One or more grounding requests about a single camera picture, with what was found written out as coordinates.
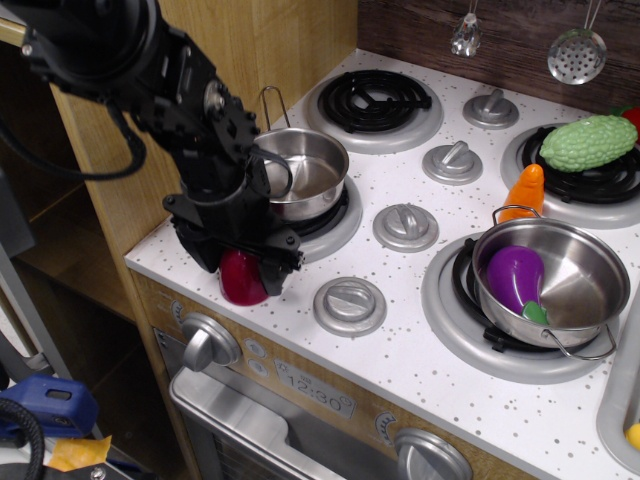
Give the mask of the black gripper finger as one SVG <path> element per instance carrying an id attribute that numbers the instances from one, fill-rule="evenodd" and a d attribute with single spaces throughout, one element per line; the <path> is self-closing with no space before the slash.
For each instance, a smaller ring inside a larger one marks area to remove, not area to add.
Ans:
<path id="1" fill-rule="evenodd" d="M 286 258 L 259 257 L 258 273 L 265 292 L 269 296 L 282 294 L 288 276 L 300 269 L 300 255 Z"/>
<path id="2" fill-rule="evenodd" d="M 215 273 L 219 269 L 224 247 L 215 239 L 186 232 L 177 235 L 181 245 L 203 270 Z"/>

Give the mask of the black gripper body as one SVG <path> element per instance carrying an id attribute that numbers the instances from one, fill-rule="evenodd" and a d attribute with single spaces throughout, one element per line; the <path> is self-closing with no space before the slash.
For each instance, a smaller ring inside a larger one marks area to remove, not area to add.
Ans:
<path id="1" fill-rule="evenodd" d="M 188 189 L 168 195 L 163 207 L 172 215 L 176 234 L 186 232 L 215 239 L 225 250 L 255 257 L 286 258 L 299 254 L 300 238 L 272 210 L 269 180 L 247 176 L 232 193 L 216 198 Z"/>

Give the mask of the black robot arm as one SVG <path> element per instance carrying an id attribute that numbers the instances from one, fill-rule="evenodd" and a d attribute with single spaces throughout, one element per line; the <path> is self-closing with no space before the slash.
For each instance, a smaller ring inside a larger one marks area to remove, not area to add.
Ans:
<path id="1" fill-rule="evenodd" d="M 270 207 L 265 165 L 245 110 L 190 37 L 155 1 L 8 1 L 26 26 L 22 56 L 43 81 L 104 105 L 131 153 L 120 179 L 146 159 L 149 134 L 173 159 L 181 193 L 163 201 L 189 255 L 208 272 L 223 254 L 255 257 L 270 296 L 301 265 L 300 240 Z"/>

